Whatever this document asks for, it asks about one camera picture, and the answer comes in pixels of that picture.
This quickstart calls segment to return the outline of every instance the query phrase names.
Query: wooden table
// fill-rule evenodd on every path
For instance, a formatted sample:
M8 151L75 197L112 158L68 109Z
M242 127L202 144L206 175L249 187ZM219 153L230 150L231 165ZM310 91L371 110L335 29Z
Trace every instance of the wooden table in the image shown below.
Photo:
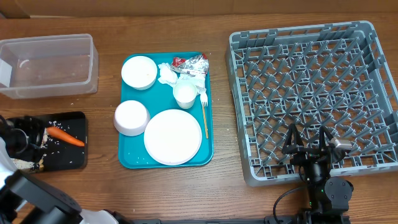
M236 117L224 54L232 32L276 27L371 21L398 83L398 14L269 14L208 17L101 17L0 21L0 39L91 34L99 53L98 92L33 100L0 96L5 117L83 111L90 122L89 160L84 170L37 174L89 210L117 210L129 218L163 220L262 218L272 215L279 195L294 184L252 188L243 181L236 142ZM131 54L200 51L210 60L215 155L204 167L129 170L118 161L113 114L120 103L121 67ZM355 191L353 223L397 223L396 172L348 177ZM306 194L293 194L277 213L295 214Z

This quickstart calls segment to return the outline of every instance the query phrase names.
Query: white paper plate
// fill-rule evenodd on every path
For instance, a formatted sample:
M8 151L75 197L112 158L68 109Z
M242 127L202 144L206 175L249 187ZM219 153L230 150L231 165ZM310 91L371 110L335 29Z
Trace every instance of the white paper plate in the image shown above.
M198 121L182 110L166 110L155 115L144 133L144 144L157 162L175 166L188 162L201 144Z

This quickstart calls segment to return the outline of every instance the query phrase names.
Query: blue tray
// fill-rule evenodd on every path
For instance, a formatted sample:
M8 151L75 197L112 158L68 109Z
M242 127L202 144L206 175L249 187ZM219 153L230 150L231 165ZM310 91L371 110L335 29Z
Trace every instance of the blue tray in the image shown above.
M156 65L161 63L172 63L174 57L191 58L201 54L200 52L179 52L179 53L153 53L153 54L134 54L129 56L127 60L135 56L146 56L151 58ZM189 167L203 166L210 162L214 154L213 142L213 115L211 112L211 90L210 78L206 78L206 89L208 96L208 106L205 108L209 139L206 139L205 125L203 122L203 112L201 109L200 99L197 96L195 104L187 110L199 122L202 130L202 141L198 153L188 162L177 165L167 166L156 162L148 154L144 145L144 134L129 137L119 134L119 161L129 169L147 169L147 168L166 168L166 167ZM156 80L155 84L147 90L136 90L122 81L121 102L126 100L136 100L141 102L149 111L150 117L153 118L158 113L169 109L182 110L173 97L173 89L171 86L161 84Z

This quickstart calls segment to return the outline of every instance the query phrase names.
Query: plastic storage bin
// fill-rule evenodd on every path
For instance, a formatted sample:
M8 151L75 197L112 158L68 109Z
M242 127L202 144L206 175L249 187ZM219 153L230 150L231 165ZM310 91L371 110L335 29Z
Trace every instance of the plastic storage bin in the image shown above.
M226 61L247 184L300 180L281 152L290 123L307 147L321 125L352 142L331 175L398 169L398 92L370 22L235 32Z
M89 34L2 40L2 61L0 93L13 99L97 91L98 52Z

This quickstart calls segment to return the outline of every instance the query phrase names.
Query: white cup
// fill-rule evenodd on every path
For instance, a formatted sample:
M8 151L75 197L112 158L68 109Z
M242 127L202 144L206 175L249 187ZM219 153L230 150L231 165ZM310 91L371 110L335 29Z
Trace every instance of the white cup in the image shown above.
M180 80L173 88L173 96L182 109L191 108L197 94L197 87L190 81Z

